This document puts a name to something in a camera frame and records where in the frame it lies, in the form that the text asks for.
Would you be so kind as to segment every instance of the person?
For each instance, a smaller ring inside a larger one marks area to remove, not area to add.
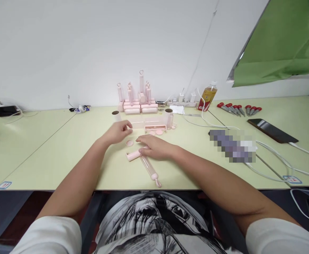
[[[109,146],[132,133],[129,121],[114,123],[64,178],[12,254],[81,252],[73,219],[89,202]],[[309,232],[250,184],[219,165],[152,136],[143,155],[176,163],[218,206],[231,213],[249,253],[309,253]],[[94,253],[235,253],[208,230],[199,206],[165,191],[138,192],[108,208]]]

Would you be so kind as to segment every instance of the black device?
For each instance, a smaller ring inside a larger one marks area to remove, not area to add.
[[[287,133],[283,132],[282,130],[278,129],[277,127],[273,126],[272,124],[266,122],[263,119],[249,119],[247,120],[250,124],[252,124],[257,129],[261,130],[263,133],[268,135],[270,138],[273,138],[278,143],[296,143],[299,140],[295,139],[294,137],[288,135]]]
[[[13,114],[20,115],[20,111],[16,106],[0,107],[0,117],[12,116]]]

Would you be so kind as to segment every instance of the screwdriver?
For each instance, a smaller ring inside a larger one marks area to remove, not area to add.
[[[251,109],[251,105],[246,105],[246,114],[247,114],[247,116],[249,116],[249,114],[250,114],[250,109]]]
[[[252,116],[253,112],[256,110],[256,107],[252,107],[249,113],[249,116]]]
[[[223,103],[223,102],[219,103],[219,104],[217,105],[217,107],[219,107],[219,108],[221,108],[221,109],[224,109],[226,112],[229,112],[229,113],[232,114],[232,112],[231,112],[227,107],[224,106],[224,103]]]
[[[234,107],[232,107],[232,103],[228,103],[225,106],[227,106],[228,109],[230,109],[234,115],[237,115],[237,112],[235,111]]]
[[[237,108],[239,109],[240,113],[242,113],[242,115],[245,117],[245,112],[244,112],[244,110],[242,109],[242,106],[241,106],[241,105],[238,105]]]
[[[262,108],[261,107],[258,107],[258,108],[256,108],[256,110],[252,113],[252,115],[255,115],[255,114],[257,114],[259,111],[261,111],[262,110]]]
[[[234,105],[233,107],[234,107],[235,111],[237,112],[238,116],[239,116],[239,117],[242,117],[242,116],[240,115],[240,111],[239,111],[239,109],[238,109],[238,106],[237,106],[237,105]]]

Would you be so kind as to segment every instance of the white plug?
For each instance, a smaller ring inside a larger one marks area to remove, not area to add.
[[[84,112],[84,107],[82,105],[79,105],[78,110],[79,110],[79,112]]]
[[[183,99],[184,99],[184,94],[179,93],[178,102],[183,102]]]
[[[195,100],[196,100],[196,94],[193,92],[191,93],[190,103],[194,103]]]

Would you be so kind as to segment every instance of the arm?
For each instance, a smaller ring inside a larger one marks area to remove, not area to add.
[[[132,133],[127,126],[132,128],[129,121],[116,122],[93,143],[60,183],[36,219],[43,216],[73,217],[84,208],[97,186],[106,150]]]
[[[150,148],[141,148],[142,154],[173,160],[213,202],[234,216],[244,235],[251,223],[263,218],[279,218],[299,225],[278,205],[223,167],[152,135],[140,136],[136,141]]]

